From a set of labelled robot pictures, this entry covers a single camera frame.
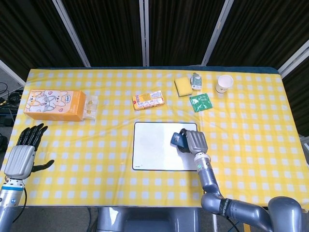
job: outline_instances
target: yellow checkered tablecloth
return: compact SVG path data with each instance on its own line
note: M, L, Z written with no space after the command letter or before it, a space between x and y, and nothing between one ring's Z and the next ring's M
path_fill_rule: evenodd
M205 133L222 194L262 206L290 196L309 209L309 169L281 77L276 74L202 72L202 91L213 108L194 113L188 96L178 97L177 70L31 70L10 139L6 163L20 132L44 122L48 130L35 164L54 159L25 181L28 205L200 206L196 172L132 169L136 121L195 122ZM234 85L215 91L218 76ZM80 89L99 99L96 120L38 121L23 113L31 89ZM134 111L133 95L161 90L163 106Z

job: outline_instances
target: white cup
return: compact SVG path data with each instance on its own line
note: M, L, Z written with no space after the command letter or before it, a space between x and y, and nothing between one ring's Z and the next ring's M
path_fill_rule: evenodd
M218 82L216 85L216 91L218 93L224 93L230 88L234 83L233 78L230 75L219 76Z

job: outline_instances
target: green packet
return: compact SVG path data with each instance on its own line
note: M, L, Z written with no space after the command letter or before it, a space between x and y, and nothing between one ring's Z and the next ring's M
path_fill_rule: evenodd
M194 109L194 112L199 112L212 108L212 104L207 93L190 97L190 102Z

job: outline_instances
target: whiteboard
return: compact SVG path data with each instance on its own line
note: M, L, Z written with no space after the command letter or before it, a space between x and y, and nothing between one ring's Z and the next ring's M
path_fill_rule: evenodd
M182 128L196 131L195 123L136 122L133 164L135 170L196 171L194 156L182 153L170 143Z

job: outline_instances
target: yellow sponge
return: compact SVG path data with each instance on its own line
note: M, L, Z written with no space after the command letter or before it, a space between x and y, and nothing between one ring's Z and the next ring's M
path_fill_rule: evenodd
M175 85L178 91L179 97L192 94L192 88L188 77L184 76L175 79Z

